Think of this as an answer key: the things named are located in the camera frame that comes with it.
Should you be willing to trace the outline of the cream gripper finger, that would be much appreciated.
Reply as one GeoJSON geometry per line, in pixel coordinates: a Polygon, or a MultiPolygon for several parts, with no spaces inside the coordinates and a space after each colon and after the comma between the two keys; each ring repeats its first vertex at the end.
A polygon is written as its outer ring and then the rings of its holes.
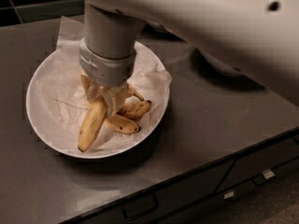
{"type": "Polygon", "coordinates": [[[81,73],[81,84],[84,89],[86,100],[90,104],[92,104],[99,96],[100,86],[92,79],[90,79],[90,77],[85,72],[81,73]]]}
{"type": "Polygon", "coordinates": [[[127,83],[124,82],[120,86],[104,87],[101,92],[107,104],[107,115],[115,116],[127,98],[127,83]]]}

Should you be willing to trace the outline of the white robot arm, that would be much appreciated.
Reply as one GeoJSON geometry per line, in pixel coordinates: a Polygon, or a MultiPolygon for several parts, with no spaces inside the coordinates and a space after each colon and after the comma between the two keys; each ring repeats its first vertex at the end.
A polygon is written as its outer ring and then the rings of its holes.
{"type": "Polygon", "coordinates": [[[84,71],[103,86],[133,73],[135,36],[162,26],[299,105],[298,0],[84,0],[84,71]]]}

